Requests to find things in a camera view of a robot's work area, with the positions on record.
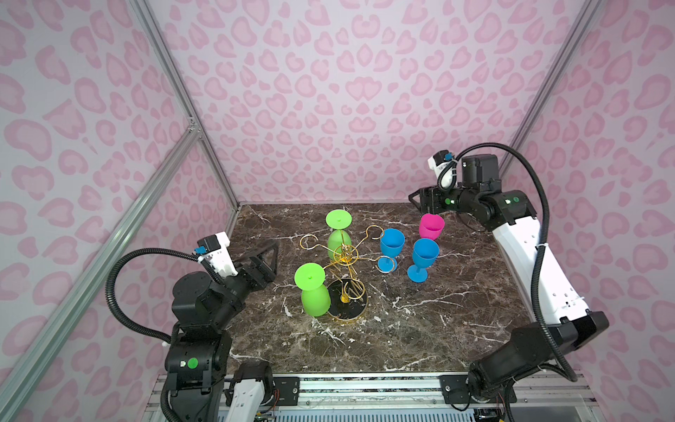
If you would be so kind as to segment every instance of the metal post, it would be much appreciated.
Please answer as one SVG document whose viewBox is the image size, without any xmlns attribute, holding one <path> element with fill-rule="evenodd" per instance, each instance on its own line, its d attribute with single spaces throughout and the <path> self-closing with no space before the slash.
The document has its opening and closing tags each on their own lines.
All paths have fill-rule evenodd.
<svg viewBox="0 0 675 422">
<path fill-rule="evenodd" d="M 594 23 L 594 17 L 597 15 L 597 12 L 602 9 L 604 3 L 605 0 L 586 0 L 584 2 L 581 11 L 572 24 L 572 29 L 570 29 L 565 41 L 562 43 L 546 78 L 535 95 L 532 105 L 527 110 L 520 127 L 518 127 L 518 130 L 511 141 L 511 147 L 513 149 L 520 150 L 527 140 L 527 136 L 530 134 L 532 126 L 541 115 L 548 99 L 551 97 L 551 93 L 558 85 L 560 78 L 562 78 L 565 69 L 572 61 L 572 58 L 574 58 L 576 51 L 581 46 L 586 34 Z M 506 176 L 506 172 L 513 162 L 513 159 L 512 155 L 506 155 L 504 157 L 504 160 L 499 166 L 499 174 L 502 178 Z"/>
<path fill-rule="evenodd" d="M 136 12 L 136 16 L 138 16 L 138 21 L 140 25 L 143 27 L 145 34 L 148 36 L 150 44 L 153 46 L 153 49 L 155 50 L 155 55 L 159 60 L 159 64 L 166 73 L 169 79 L 169 83 L 171 84 L 173 90 L 175 91 L 178 102 L 183 107 L 183 110 L 185 111 L 188 120 L 190 120 L 191 126 L 201 135 L 200 142 L 204 146 L 205 153 L 209 158 L 209 164 L 211 165 L 213 173 L 216 175 L 216 179 L 220 183 L 223 191 L 225 192 L 227 199 L 230 201 L 232 208 L 237 209 L 239 207 L 239 201 L 237 201 L 237 197 L 234 194 L 234 191 L 232 190 L 232 186 L 230 185 L 230 182 L 227 181 L 227 176 L 223 171 L 223 168 L 220 164 L 220 160 L 218 160 L 218 157 L 216 157 L 215 149 L 213 148 L 213 145 L 211 144 L 209 137 L 207 136 L 206 132 L 203 129 L 204 125 L 202 124 L 201 119 L 199 118 L 199 114 L 197 113 L 196 107 L 194 106 L 194 103 L 190 98 L 188 89 L 186 88 L 183 79 L 180 77 L 178 67 L 176 66 L 176 63 L 173 61 L 173 57 L 171 56 L 169 47 L 167 47 L 166 42 L 164 41 L 164 37 L 162 36 L 159 23 L 157 22 L 152 7 L 148 4 L 147 0 L 128 0 L 128 1 L 134 12 Z"/>
<path fill-rule="evenodd" d="M 61 347 L 89 308 L 110 269 L 122 257 L 138 229 L 196 144 L 187 130 L 119 221 L 92 262 L 49 318 L 46 326 L 12 369 L 0 390 L 0 422 L 11 422 L 24 407 Z"/>
</svg>

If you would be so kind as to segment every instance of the pink patterned wallpaper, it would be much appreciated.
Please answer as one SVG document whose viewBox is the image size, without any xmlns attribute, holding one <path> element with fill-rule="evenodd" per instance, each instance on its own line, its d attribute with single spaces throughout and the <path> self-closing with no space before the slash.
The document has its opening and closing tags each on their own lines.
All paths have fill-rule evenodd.
<svg viewBox="0 0 675 422">
<path fill-rule="evenodd" d="M 524 153 L 551 206 L 549 244 L 609 330 L 575 354 L 608 422 L 675 414 L 672 1 L 609 0 Z M 511 188 L 536 196 L 520 164 Z"/>
<path fill-rule="evenodd" d="M 581 0 L 152 0 L 240 201 L 402 200 L 508 142 Z"/>
<path fill-rule="evenodd" d="M 232 212 L 195 146 L 128 251 L 160 247 L 189 253 L 196 241 L 224 230 Z M 122 310 L 147 327 L 170 333 L 173 284 L 201 265 L 163 255 L 129 262 L 117 281 Z M 110 314 L 103 289 L 26 404 L 18 422 L 139 420 L 167 349 L 123 327 Z"/>
<path fill-rule="evenodd" d="M 186 120 L 124 0 L 0 3 L 1 383 Z"/>
</svg>

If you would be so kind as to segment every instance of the green circle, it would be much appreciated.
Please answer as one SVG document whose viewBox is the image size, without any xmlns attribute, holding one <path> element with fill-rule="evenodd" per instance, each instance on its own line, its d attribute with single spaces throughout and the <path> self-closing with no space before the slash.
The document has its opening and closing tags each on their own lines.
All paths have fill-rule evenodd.
<svg viewBox="0 0 675 422">
<path fill-rule="evenodd" d="M 296 286 L 301 290 L 314 290 L 326 280 L 326 271 L 319 264 L 310 262 L 301 265 L 295 273 Z"/>
<path fill-rule="evenodd" d="M 304 311 L 313 317 L 322 316 L 331 307 L 331 296 L 328 293 L 328 288 L 323 284 L 314 290 L 303 290 L 300 299 Z"/>
<path fill-rule="evenodd" d="M 326 224 L 334 230 L 342 230 L 352 223 L 352 215 L 343 209 L 334 209 L 326 215 Z"/>
</svg>

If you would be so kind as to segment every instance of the blue goblet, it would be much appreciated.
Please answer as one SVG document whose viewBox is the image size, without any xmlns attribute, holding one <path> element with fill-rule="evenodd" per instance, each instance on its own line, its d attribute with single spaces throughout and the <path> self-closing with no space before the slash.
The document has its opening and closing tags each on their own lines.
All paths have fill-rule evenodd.
<svg viewBox="0 0 675 422">
<path fill-rule="evenodd" d="M 416 283 L 424 282 L 429 276 L 426 268 L 436 262 L 440 251 L 438 244 L 432 239 L 420 239 L 415 242 L 412 247 L 412 262 L 415 264 L 408 268 L 408 277 Z"/>
<path fill-rule="evenodd" d="M 382 239 L 380 239 L 380 250 L 382 251 L 382 257 L 377 260 L 377 267 L 383 273 L 390 273 L 396 269 L 397 264 L 396 258 L 400 255 L 401 250 L 403 250 L 403 244 L 406 242 L 406 237 L 397 229 L 386 229 Z"/>
</svg>

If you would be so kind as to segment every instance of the marble tabletop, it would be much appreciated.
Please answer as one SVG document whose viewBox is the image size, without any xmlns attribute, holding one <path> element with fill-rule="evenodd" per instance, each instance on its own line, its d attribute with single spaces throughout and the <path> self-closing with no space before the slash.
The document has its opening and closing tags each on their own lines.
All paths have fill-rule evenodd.
<svg viewBox="0 0 675 422">
<path fill-rule="evenodd" d="M 304 313 L 293 281 L 304 263 L 328 264 L 325 250 L 302 250 L 298 242 L 312 233 L 325 244 L 331 232 L 325 216 L 336 208 L 352 214 L 347 230 L 355 241 L 371 224 L 397 228 L 406 236 L 393 273 L 382 274 L 369 261 L 355 264 L 369 305 L 361 318 L 348 323 Z M 244 205 L 232 234 L 231 255 L 274 239 L 279 242 L 279 269 L 275 282 L 252 293 L 230 323 L 228 373 L 245 359 L 270 361 L 275 373 L 463 371 L 500 347 L 513 328 L 529 320 L 493 236 L 446 215 L 437 240 L 440 256 L 429 268 L 429 279 L 417 284 L 406 270 L 412 265 L 412 244 L 419 239 L 420 216 L 406 203 Z M 475 221 L 469 224 L 480 228 Z M 376 257 L 379 241 L 366 240 L 359 251 Z"/>
</svg>

